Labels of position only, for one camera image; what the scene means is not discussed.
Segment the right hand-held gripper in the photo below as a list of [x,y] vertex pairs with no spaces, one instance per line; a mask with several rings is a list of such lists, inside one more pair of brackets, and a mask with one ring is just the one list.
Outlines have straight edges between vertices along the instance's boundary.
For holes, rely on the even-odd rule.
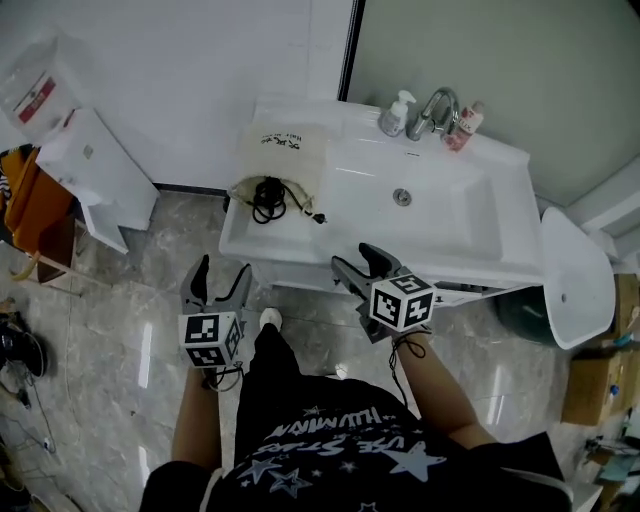
[[415,274],[390,278],[398,274],[402,263],[377,246],[361,242],[358,250],[368,263],[369,276],[339,256],[331,258],[331,270],[349,293],[364,301],[357,311],[369,340],[378,343],[426,325],[432,317],[436,288]]

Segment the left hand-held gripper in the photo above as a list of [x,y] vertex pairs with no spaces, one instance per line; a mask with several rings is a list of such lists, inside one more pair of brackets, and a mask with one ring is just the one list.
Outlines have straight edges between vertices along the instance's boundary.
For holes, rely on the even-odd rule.
[[228,294],[207,305],[209,260],[204,254],[196,261],[180,286],[179,346],[196,368],[226,368],[236,359],[244,336],[242,309],[251,288],[252,269],[244,265]]

